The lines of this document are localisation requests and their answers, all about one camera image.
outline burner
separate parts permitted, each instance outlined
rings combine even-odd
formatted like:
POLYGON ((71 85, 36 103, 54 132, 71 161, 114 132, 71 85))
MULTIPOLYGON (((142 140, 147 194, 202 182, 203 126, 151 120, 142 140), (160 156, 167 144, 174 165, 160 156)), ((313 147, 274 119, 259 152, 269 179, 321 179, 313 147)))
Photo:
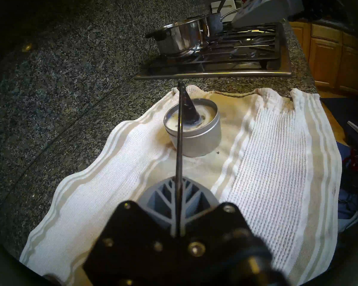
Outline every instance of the burner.
POLYGON ((291 71, 283 26, 276 22, 224 30, 202 47, 158 57, 135 78, 289 76, 291 71))

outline white striped towel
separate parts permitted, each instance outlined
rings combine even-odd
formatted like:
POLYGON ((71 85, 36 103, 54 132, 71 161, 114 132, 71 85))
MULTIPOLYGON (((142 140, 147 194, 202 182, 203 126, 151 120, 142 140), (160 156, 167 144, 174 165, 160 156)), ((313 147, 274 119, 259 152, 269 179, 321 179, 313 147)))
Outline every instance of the white striped towel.
MULTIPOLYGON (((183 176, 235 203, 292 284, 325 271, 337 242, 341 158, 319 95, 293 89, 291 101, 270 88, 244 95, 193 85, 187 91, 218 105, 222 140, 208 155, 184 157, 183 176)), ((58 185, 22 263, 66 285, 90 285, 82 264, 118 203, 136 201, 175 174, 163 117, 177 102, 173 88, 139 119, 117 125, 98 158, 58 185)))

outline wooden cabinet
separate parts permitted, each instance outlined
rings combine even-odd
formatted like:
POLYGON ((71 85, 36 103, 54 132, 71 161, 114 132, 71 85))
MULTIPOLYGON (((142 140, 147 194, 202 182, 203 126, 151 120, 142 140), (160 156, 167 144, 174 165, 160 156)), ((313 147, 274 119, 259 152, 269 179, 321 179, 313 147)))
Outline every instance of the wooden cabinet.
POLYGON ((358 93, 358 38, 337 29, 290 22, 317 86, 358 93))
POLYGON ((358 50, 343 46, 336 88, 358 93, 358 50))
POLYGON ((306 60, 309 59, 311 24, 306 22, 290 22, 293 32, 300 42, 306 60))
POLYGON ((342 44, 311 39, 309 66, 317 86, 335 87, 341 54, 342 44))
POLYGON ((315 38, 332 40, 334 42, 342 43, 342 31, 332 29, 331 27, 312 24, 311 36, 315 38))

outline metal rod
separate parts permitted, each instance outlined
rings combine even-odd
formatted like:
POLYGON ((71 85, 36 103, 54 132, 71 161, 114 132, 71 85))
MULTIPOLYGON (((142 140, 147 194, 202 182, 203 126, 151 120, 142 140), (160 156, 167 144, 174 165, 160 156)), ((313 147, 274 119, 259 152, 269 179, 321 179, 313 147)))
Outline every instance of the metal rod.
POLYGON ((220 10, 223 8, 225 2, 226 2, 226 0, 221 0, 221 1, 220 1, 220 4, 219 4, 219 6, 218 6, 218 9, 217 9, 216 13, 219 13, 219 12, 220 12, 220 10))
POLYGON ((179 109, 178 109, 178 142, 176 145, 176 174, 175 174, 175 209, 176 209, 176 237, 180 237, 180 215, 182 213, 182 164, 183 164, 183 92, 186 87, 182 81, 178 81, 179 109))

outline kitchen floor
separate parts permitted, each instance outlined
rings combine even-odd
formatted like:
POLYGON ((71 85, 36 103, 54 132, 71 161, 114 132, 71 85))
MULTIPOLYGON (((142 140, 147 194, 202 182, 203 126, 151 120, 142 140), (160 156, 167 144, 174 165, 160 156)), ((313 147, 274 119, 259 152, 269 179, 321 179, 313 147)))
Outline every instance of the kitchen floor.
MULTIPOLYGON (((346 94, 345 92, 342 92, 342 91, 337 92, 334 89, 325 88, 325 87, 317 87, 317 91, 318 91, 318 94, 321 96, 321 98, 347 98, 347 97, 349 97, 349 95, 345 95, 346 94)), ((338 124, 337 120, 333 117, 332 113, 329 111, 329 109, 325 106, 325 104, 323 102, 322 102, 322 107, 325 110, 326 116, 328 117, 330 126, 334 133, 334 137, 336 138, 336 141, 347 146, 347 143, 345 141, 344 130, 338 124)))

